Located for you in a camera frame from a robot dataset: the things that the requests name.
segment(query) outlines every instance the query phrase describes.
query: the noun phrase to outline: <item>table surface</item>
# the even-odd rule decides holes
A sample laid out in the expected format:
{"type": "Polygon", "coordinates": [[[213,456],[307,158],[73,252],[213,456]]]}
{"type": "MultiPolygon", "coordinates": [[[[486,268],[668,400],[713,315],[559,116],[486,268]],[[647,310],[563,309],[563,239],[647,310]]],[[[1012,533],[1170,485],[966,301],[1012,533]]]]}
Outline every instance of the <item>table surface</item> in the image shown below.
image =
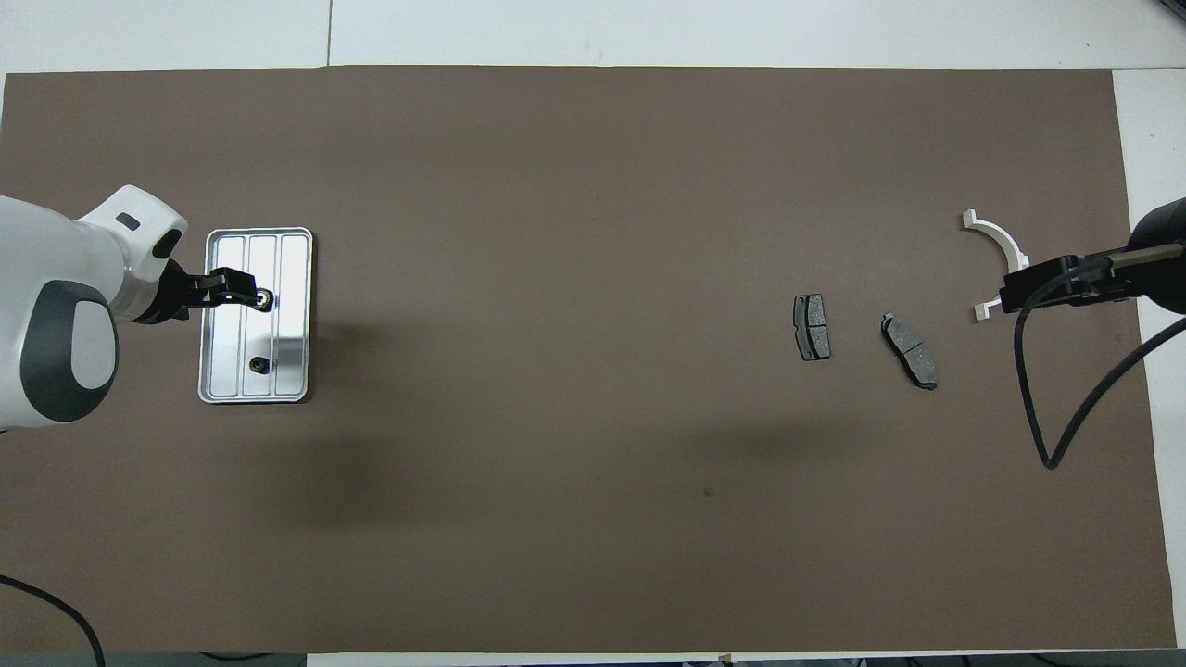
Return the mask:
{"type": "MultiPolygon", "coordinates": [[[[125,1],[102,6],[84,0],[9,0],[0,8],[0,72],[357,63],[1105,68],[1118,70],[1114,82],[1131,222],[1182,195],[1175,174],[1186,169],[1186,128],[1179,112],[1186,104],[1186,71],[1181,69],[1186,68],[1186,24],[1153,1],[821,0],[725,7],[655,0],[580,5],[125,1]]],[[[1139,313],[1144,336],[1172,319],[1144,299],[1139,313]]],[[[1186,407],[1175,399],[1186,388],[1186,375],[1179,370],[1184,362],[1186,341],[1178,341],[1159,350],[1158,363],[1147,368],[1179,641],[1186,637],[1186,407]]],[[[496,662],[515,659],[499,655],[496,662]]],[[[479,663],[489,656],[325,660],[455,665],[479,663]]]]}

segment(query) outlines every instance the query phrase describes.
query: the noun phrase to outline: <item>brown mat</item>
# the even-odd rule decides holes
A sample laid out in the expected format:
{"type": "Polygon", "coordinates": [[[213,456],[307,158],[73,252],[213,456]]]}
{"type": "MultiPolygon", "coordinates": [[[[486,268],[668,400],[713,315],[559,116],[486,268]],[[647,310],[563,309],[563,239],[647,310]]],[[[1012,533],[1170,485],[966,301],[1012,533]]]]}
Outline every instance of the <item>brown mat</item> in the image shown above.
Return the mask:
{"type": "MultiPolygon", "coordinates": [[[[334,68],[9,76],[0,192],[125,183],[318,235],[313,396],[213,407],[198,326],[122,329],[90,418],[0,437],[0,571],[117,650],[1174,643],[1144,374],[1057,472],[1000,250],[1123,244],[1103,71],[334,68]],[[834,358],[799,360],[822,292],[834,358]],[[893,311],[940,386],[879,337],[893,311]]],[[[1048,428],[1133,304],[1031,330],[1048,428]]],[[[4,650],[83,648],[0,591],[4,650]]]]}

